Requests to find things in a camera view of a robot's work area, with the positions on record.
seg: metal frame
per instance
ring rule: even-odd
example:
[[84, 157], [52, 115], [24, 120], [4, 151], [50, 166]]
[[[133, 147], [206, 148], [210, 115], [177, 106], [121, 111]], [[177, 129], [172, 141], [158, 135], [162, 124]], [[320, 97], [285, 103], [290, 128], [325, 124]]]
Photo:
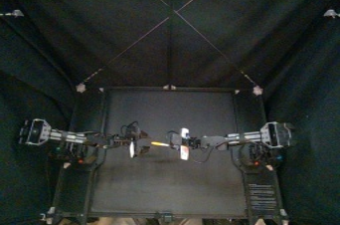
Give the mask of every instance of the metal frame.
[[[126, 90], [126, 91], [161, 91], [161, 92], [168, 92], [162, 88], [108, 88], [108, 91], [110, 90]], [[198, 89], [198, 88], [181, 88], [176, 89], [172, 92], [224, 92], [224, 93], [230, 93], [232, 94], [232, 101], [233, 101], [233, 113], [234, 113], [234, 128], [237, 129], [237, 132], [242, 134], [245, 131], [249, 130], [250, 127], [254, 127], [253, 129], [257, 129], [258, 124], [265, 124], [265, 113], [262, 109], [262, 100], [261, 97], [256, 97], [252, 94], [252, 90], [246, 90], [244, 92], [240, 92], [237, 95], [234, 94], [234, 90], [230, 89]], [[248, 96], [252, 98], [252, 101], [256, 103], [257, 108], [253, 108], [256, 110], [257, 114], [257, 122], [253, 124], [253, 119], [246, 120], [246, 112], [248, 112], [248, 107], [252, 106], [252, 104], [246, 104], [246, 99], [241, 100], [244, 96]], [[106, 121], [106, 90], [102, 92], [102, 97], [101, 97], [101, 131], [104, 131], [105, 128], [105, 121]], [[96, 185], [96, 174], [97, 174], [97, 169], [104, 162], [105, 159], [105, 152], [100, 153], [100, 158], [96, 164], [93, 164], [92, 167], [89, 167], [88, 172], [89, 174], [89, 179], [86, 182], [86, 192], [85, 194], [85, 201], [84, 201], [84, 207], [81, 212], [69, 212], [68, 210], [58, 210], [57, 208], [57, 215], [60, 217], [76, 217], [81, 223], [81, 225], [86, 224], [86, 218], [88, 217], [104, 217], [104, 216], [114, 216], [114, 217], [132, 217], [132, 218], [165, 218], [166, 213], [112, 213], [112, 212], [90, 212], [90, 206], [92, 206], [92, 198], [94, 194], [94, 185]], [[232, 160], [233, 164], [237, 165], [236, 163], [236, 152], [232, 154]], [[278, 215], [280, 209], [282, 209], [282, 204], [281, 204], [281, 196], [280, 196], [280, 189], [278, 189], [278, 184], [277, 184], [277, 176], [276, 172], [272, 171], [269, 173], [269, 176], [272, 178], [272, 183], [273, 183], [273, 188], [274, 188], [274, 197], [276, 197], [276, 202], [277, 202], [277, 208], [278, 211], [276, 210], [274, 215], [260, 215], [258, 213], [254, 213], [252, 210], [250, 206], [250, 196], [249, 196], [249, 188], [248, 188], [248, 183], [249, 181], [253, 181], [253, 178], [258, 175], [253, 171], [246, 171], [241, 168], [240, 172], [242, 174], [242, 185], [244, 185], [244, 200], [246, 202], [246, 210], [244, 212], [244, 216], [225, 216], [225, 215], [185, 215], [185, 214], [174, 214], [170, 215], [172, 218], [208, 218], [208, 219], [248, 219], [249, 224], [253, 225], [257, 221], [258, 218], [265, 218], [265, 219], [272, 219], [274, 222], [281, 222], [281, 216]], [[56, 196], [54, 196], [54, 201], [53, 201], [53, 206], [58, 207], [58, 200], [60, 200], [60, 194], [62, 194], [62, 183], [64, 183], [64, 176], [65, 176], [65, 169], [61, 168], [60, 171], [60, 178], [58, 178], [58, 183], [57, 183], [57, 189], [56, 189]]]

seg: wire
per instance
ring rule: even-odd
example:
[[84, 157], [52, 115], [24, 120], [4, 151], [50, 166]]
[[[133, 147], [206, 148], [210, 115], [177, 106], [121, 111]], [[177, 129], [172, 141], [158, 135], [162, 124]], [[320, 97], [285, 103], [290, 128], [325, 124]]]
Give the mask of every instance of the wire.
[[209, 152], [208, 152], [208, 154], [206, 154], [205, 160], [198, 161], [198, 160], [194, 160], [193, 158], [192, 158], [190, 160], [192, 160], [194, 163], [197, 163], [197, 164], [205, 163], [205, 162], [208, 161], [208, 159], [209, 159], [209, 156], [210, 156], [210, 153], [212, 153], [213, 149], [214, 149], [214, 147], [210, 148], [210, 150], [209, 150]]

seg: black curtain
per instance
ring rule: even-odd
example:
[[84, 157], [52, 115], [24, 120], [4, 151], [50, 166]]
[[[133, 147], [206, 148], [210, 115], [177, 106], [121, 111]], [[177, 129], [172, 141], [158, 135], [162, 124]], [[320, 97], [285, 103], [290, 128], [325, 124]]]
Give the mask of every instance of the black curtain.
[[[1, 0], [1, 12], [13, 9]], [[28, 18], [0, 18], [0, 224], [37, 220], [50, 205], [48, 148], [17, 144], [25, 118], [69, 125], [74, 93], [50, 55]]]
[[288, 213], [305, 224], [340, 222], [338, 37], [338, 19], [320, 15], [268, 87], [269, 119], [296, 126], [278, 174]]

